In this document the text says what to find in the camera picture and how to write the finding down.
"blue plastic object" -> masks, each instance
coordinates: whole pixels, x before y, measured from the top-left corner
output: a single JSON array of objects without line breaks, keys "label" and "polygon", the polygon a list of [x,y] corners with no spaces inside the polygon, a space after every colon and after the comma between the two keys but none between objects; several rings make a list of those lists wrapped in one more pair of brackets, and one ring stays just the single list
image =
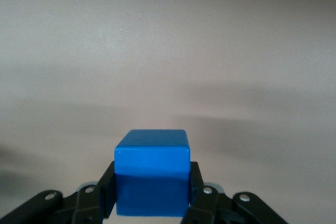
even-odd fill
[{"label": "blue plastic object", "polygon": [[190,148],[183,130],[132,130],[114,151],[117,214],[184,216]]}]

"gray surface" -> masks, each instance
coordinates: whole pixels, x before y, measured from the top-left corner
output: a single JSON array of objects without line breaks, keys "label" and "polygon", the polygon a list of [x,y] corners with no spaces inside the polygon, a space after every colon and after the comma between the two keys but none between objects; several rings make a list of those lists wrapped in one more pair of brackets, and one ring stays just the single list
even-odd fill
[{"label": "gray surface", "polygon": [[97,180],[129,130],[173,128],[229,196],[335,223],[336,0],[0,6],[0,216]]}]

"bolt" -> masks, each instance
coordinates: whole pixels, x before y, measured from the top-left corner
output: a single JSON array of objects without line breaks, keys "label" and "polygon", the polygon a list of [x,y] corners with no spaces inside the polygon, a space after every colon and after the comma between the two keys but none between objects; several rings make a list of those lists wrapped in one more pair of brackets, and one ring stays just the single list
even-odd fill
[{"label": "bolt", "polygon": [[93,192],[94,188],[95,188],[95,186],[89,186],[88,188],[85,189],[85,192],[87,194],[89,194],[89,193]]},{"label": "bolt", "polygon": [[56,193],[51,193],[51,194],[48,194],[46,197],[44,197],[45,200],[50,200],[50,199],[53,199],[55,197]]},{"label": "bolt", "polygon": [[203,188],[203,192],[204,192],[205,194],[212,194],[212,189],[211,189],[210,187],[204,187],[204,188]]},{"label": "bolt", "polygon": [[250,197],[248,197],[246,194],[239,195],[239,198],[240,198],[241,201],[244,201],[244,202],[249,202],[250,201]]}]

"cube front face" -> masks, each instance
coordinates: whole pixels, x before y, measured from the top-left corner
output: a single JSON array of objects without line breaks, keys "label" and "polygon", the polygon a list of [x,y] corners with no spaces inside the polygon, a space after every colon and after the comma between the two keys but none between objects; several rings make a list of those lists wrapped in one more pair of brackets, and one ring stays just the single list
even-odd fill
[{"label": "cube front face", "polygon": [[117,214],[183,216],[190,148],[183,130],[133,130],[114,151]]}]

